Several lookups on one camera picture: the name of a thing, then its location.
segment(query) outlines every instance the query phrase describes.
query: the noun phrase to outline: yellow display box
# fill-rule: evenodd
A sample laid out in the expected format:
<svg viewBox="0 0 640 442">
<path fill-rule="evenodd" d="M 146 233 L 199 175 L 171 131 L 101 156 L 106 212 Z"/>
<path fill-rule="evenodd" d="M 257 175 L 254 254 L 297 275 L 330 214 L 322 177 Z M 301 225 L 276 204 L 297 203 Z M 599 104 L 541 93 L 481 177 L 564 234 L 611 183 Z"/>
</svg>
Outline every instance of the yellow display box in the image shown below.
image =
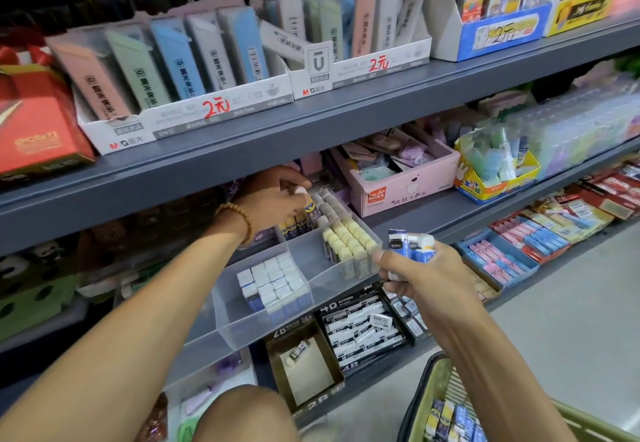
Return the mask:
<svg viewBox="0 0 640 442">
<path fill-rule="evenodd" d="M 455 148 L 460 152 L 457 142 Z M 502 194 L 508 193 L 512 189 L 522 187 L 538 177 L 540 164 L 531 152 L 527 151 L 522 166 L 534 168 L 515 179 L 501 182 L 495 186 L 486 186 L 482 179 L 476 174 L 476 171 L 471 167 L 469 161 L 465 159 L 465 155 L 460 152 L 460 164 L 458 164 L 458 171 L 456 172 L 456 179 L 453 185 L 472 201 L 478 204 L 484 204 L 496 199 Z"/>
<path fill-rule="evenodd" d="M 606 17 L 613 0 L 554 0 L 545 37 L 569 31 Z"/>
</svg>

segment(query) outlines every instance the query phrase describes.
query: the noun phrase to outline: gray floor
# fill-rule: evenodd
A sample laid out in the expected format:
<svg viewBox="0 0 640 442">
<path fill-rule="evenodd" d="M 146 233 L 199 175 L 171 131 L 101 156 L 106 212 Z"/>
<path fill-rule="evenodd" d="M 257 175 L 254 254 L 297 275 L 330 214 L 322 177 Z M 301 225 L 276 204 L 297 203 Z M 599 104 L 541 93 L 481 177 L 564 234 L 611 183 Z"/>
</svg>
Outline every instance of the gray floor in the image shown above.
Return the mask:
<svg viewBox="0 0 640 442">
<path fill-rule="evenodd" d="M 639 272 L 636 224 L 493 312 L 550 396 L 636 435 Z M 329 422 L 339 427 L 342 440 L 395 441 L 433 352 L 331 412 Z"/>
</svg>

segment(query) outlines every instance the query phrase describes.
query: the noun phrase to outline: person's right hand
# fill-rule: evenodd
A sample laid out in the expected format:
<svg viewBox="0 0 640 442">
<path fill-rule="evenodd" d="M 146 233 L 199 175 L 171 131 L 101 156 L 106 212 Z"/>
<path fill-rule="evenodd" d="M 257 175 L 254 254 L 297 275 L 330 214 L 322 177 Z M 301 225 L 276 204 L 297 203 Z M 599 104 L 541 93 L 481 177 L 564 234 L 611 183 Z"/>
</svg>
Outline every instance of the person's right hand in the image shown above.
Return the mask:
<svg viewBox="0 0 640 442">
<path fill-rule="evenodd" d="M 378 251 L 373 260 L 380 265 L 381 278 L 388 279 L 391 270 L 407 280 L 387 281 L 384 288 L 413 299 L 424 323 L 446 350 L 456 329 L 473 325 L 488 313 L 458 252 L 440 242 L 436 242 L 435 250 L 428 263 L 418 263 L 392 251 Z"/>
</svg>

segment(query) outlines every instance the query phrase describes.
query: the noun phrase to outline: gray metal shelf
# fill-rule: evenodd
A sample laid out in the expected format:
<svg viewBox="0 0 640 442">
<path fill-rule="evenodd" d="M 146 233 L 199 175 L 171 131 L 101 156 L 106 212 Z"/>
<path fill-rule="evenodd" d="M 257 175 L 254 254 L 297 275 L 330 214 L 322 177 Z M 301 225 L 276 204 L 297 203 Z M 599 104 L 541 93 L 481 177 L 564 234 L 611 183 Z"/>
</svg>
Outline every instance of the gray metal shelf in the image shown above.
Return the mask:
<svg viewBox="0 0 640 442">
<path fill-rule="evenodd" d="M 433 60 L 0 194 L 0 255 L 88 228 L 640 43 L 640 11 L 461 63 Z"/>
<path fill-rule="evenodd" d="M 613 224 L 588 240 L 575 245 L 556 260 L 542 265 L 534 275 L 521 284 L 508 289 L 506 292 L 500 294 L 496 299 L 487 302 L 487 304 L 485 304 L 487 310 L 491 312 L 497 309 L 505 302 L 510 301 L 525 290 L 530 289 L 533 285 L 547 278 L 559 268 L 564 267 L 564 265 L 569 263 L 571 260 L 578 258 L 580 255 L 585 254 L 591 249 L 596 248 L 604 241 L 611 238 L 611 236 L 617 235 L 636 222 L 636 220 L 631 220 L 628 222 Z M 303 414 L 299 419 L 296 419 L 297 426 L 299 428 L 306 427 L 311 422 L 316 421 L 318 418 L 328 414 L 332 410 L 335 410 L 342 404 L 347 403 L 350 399 L 357 397 L 370 386 L 373 386 L 375 383 L 395 373 L 400 368 L 408 365 L 426 352 L 435 348 L 437 345 L 438 344 L 435 339 L 430 337 L 419 344 L 416 344 L 414 347 L 404 346 L 396 351 L 390 352 L 371 365 L 365 366 L 361 371 L 347 378 L 345 387 L 341 391 L 329 397 L 322 404 L 316 405 L 315 408 Z"/>
<path fill-rule="evenodd" d="M 583 175 L 605 166 L 622 155 L 640 149 L 640 136 L 631 139 L 588 161 L 542 180 L 527 189 L 515 191 L 496 202 L 476 204 L 455 189 L 427 196 L 413 202 L 379 212 L 365 223 L 380 238 L 386 238 L 388 229 L 406 229 L 431 233 L 443 243 L 451 244 L 463 236 L 491 224 L 532 201 L 569 185 Z"/>
</svg>

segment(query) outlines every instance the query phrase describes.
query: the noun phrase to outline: shopping basket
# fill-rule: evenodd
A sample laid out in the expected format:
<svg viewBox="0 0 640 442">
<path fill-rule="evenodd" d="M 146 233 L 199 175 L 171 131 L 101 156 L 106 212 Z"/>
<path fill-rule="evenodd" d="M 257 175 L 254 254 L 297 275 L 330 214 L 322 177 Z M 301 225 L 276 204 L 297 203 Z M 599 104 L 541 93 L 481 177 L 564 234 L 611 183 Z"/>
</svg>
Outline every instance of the shopping basket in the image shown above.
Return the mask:
<svg viewBox="0 0 640 442">
<path fill-rule="evenodd" d="M 423 442 L 424 427 L 434 398 L 464 405 L 469 414 L 475 416 L 467 394 L 449 385 L 449 380 L 456 376 L 453 364 L 444 352 L 436 353 L 429 358 L 418 389 L 404 414 L 398 442 Z M 552 402 L 580 442 L 640 442 L 640 438 L 635 435 L 613 427 L 593 415 L 556 400 Z"/>
</svg>

